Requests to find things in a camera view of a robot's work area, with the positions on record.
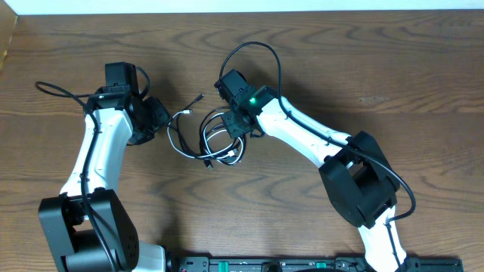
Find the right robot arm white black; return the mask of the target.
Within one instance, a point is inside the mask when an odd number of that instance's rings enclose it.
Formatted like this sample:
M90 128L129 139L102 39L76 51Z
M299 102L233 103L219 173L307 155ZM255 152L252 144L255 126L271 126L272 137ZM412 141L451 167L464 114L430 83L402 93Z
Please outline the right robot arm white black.
M277 138L313 162L332 206L354 227L375 271L406 271L395 222L396 192L407 184L391 169L375 139L335 131L296 109L270 87L219 87L232 138L254 130Z

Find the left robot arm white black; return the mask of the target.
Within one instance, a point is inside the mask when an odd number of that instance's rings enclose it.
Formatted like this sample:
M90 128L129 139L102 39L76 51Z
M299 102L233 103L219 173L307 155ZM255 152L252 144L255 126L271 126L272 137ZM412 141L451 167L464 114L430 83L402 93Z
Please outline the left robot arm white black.
M59 271L166 271L162 246L140 241L119 200L128 145L144 144L170 116L155 97L102 88L80 101L85 134L58 196L45 198L39 220Z

